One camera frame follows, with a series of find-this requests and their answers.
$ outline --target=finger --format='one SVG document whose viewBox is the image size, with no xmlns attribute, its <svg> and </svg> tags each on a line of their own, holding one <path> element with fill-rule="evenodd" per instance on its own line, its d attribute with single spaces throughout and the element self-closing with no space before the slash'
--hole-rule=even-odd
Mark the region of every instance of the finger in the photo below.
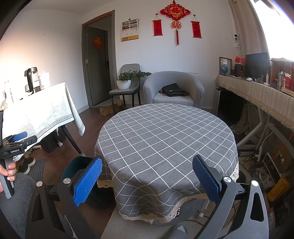
<svg viewBox="0 0 294 239">
<path fill-rule="evenodd" d="M 9 169 L 14 169 L 16 168 L 16 162 L 13 160 L 9 165 L 8 165 Z"/>
<path fill-rule="evenodd" d="M 14 180 L 15 180 L 15 176 L 7 177 L 7 179 L 8 179 L 9 181 L 14 181 Z"/>
<path fill-rule="evenodd" d="M 2 174 L 3 176 L 8 176 L 7 170 L 3 168 L 1 165 L 0 165 L 0 174 Z"/>
<path fill-rule="evenodd" d="M 7 170 L 8 172 L 8 176 L 13 176 L 16 174 L 16 168 L 15 169 L 11 169 L 11 170 Z"/>
</svg>

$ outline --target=window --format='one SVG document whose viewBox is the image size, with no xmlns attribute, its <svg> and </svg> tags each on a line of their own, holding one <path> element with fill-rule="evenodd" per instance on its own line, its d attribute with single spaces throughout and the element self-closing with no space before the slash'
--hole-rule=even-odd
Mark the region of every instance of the window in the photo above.
<svg viewBox="0 0 294 239">
<path fill-rule="evenodd" d="M 275 10 L 262 1 L 251 0 L 257 13 L 268 45 L 271 58 L 284 57 L 294 61 L 294 24 L 288 16 L 274 5 Z"/>
</svg>

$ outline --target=green plant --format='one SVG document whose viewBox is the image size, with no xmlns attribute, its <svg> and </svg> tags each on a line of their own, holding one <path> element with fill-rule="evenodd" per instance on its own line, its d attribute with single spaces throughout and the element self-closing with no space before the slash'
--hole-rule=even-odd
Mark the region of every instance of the green plant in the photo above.
<svg viewBox="0 0 294 239">
<path fill-rule="evenodd" d="M 150 72 L 142 72 L 142 71 L 129 71 L 129 72 L 124 72 L 121 73 L 118 76 L 118 80 L 123 80 L 123 81 L 127 81 L 127 80 L 132 80 L 134 78 L 145 78 L 147 76 L 150 76 L 151 73 Z"/>
</svg>

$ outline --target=metal screw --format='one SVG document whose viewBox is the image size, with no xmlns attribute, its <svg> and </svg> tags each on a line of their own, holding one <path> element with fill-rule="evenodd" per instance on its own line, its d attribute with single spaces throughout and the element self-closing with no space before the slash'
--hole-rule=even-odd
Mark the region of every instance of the metal screw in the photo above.
<svg viewBox="0 0 294 239">
<path fill-rule="evenodd" d="M 42 182 L 42 181 L 39 181 L 39 182 L 36 183 L 36 186 L 37 186 L 37 187 L 40 187 L 40 186 L 42 186 L 42 185 L 43 185 L 43 182 Z"/>
<path fill-rule="evenodd" d="M 65 179 L 63 179 L 63 183 L 64 184 L 69 184 L 69 183 L 71 183 L 71 179 L 70 178 L 65 178 Z"/>
<path fill-rule="evenodd" d="M 231 181 L 232 181 L 232 179 L 231 179 L 230 177 L 224 177 L 223 180 L 224 180 L 225 182 L 231 182 Z"/>
<path fill-rule="evenodd" d="M 253 186 L 255 186 L 255 187 L 257 187 L 257 186 L 258 186 L 258 182 L 257 182 L 257 181 L 255 181 L 255 180 L 252 180 L 252 181 L 251 181 L 251 183 L 252 183 L 252 185 L 253 185 Z"/>
</svg>

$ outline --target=sneaker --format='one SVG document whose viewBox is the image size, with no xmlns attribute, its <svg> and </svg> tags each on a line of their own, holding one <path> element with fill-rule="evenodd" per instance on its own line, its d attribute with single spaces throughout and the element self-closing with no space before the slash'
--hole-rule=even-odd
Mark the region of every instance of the sneaker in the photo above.
<svg viewBox="0 0 294 239">
<path fill-rule="evenodd" d="M 19 172 L 23 174 L 28 174 L 30 172 L 31 167 L 27 164 L 22 164 L 19 166 Z"/>
<path fill-rule="evenodd" d="M 27 164 L 29 167 L 33 166 L 36 163 L 36 160 L 33 157 L 28 157 L 24 159 L 24 164 Z"/>
</svg>

